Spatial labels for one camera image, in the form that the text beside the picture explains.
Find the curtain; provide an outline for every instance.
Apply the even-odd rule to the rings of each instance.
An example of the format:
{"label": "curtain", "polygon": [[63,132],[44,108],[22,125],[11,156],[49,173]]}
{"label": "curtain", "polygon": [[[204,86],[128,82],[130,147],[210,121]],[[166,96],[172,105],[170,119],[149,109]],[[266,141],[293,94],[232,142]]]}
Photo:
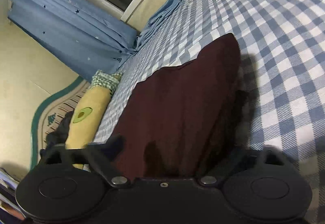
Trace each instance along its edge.
{"label": "curtain", "polygon": [[9,19],[88,82],[136,53],[136,30],[88,0],[11,1]]}

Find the maroon cloth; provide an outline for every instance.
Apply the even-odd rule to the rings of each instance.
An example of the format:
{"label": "maroon cloth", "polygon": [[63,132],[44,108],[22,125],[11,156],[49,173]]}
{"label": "maroon cloth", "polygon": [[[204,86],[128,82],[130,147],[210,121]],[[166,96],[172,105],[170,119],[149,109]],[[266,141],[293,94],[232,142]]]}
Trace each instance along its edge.
{"label": "maroon cloth", "polygon": [[126,139],[116,168],[130,179],[203,172],[225,142],[239,64],[238,43],[227,34],[197,59],[138,83],[113,131]]}

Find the black circular disc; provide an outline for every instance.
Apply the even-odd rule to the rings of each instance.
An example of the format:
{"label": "black circular disc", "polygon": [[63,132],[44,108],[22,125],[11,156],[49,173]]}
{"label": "black circular disc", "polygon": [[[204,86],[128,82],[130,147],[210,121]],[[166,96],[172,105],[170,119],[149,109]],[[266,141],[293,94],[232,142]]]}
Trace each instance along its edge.
{"label": "black circular disc", "polygon": [[270,221],[301,217],[312,198],[310,186],[300,175],[268,164],[233,175],[225,182],[223,194],[237,211]]}
{"label": "black circular disc", "polygon": [[83,217],[104,194],[100,176],[72,166],[50,164],[34,169],[21,181],[16,200],[35,220],[64,222]]}

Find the bed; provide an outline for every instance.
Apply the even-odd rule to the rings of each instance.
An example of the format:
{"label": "bed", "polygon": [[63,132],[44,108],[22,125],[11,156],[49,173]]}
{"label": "bed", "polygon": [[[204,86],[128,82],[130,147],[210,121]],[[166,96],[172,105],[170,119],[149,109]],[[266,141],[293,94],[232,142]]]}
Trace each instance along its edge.
{"label": "bed", "polygon": [[122,66],[94,141],[110,137],[138,82],[195,59],[232,32],[241,49],[241,86],[249,93],[237,143],[274,145],[292,158],[313,190],[306,219],[325,223],[324,20],[324,0],[183,0]]}

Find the screw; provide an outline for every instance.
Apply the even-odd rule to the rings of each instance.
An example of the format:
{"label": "screw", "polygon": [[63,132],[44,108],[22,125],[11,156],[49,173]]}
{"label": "screw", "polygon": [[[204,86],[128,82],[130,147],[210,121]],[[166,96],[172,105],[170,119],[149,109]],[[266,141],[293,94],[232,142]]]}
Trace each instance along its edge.
{"label": "screw", "polygon": [[169,184],[168,184],[168,183],[160,183],[160,186],[161,186],[161,187],[168,187]]}
{"label": "screw", "polygon": [[124,185],[127,183],[127,178],[124,176],[117,176],[112,179],[112,183],[115,185]]}
{"label": "screw", "polygon": [[201,178],[201,183],[205,185],[212,185],[217,182],[217,179],[215,179],[213,176],[204,176]]}

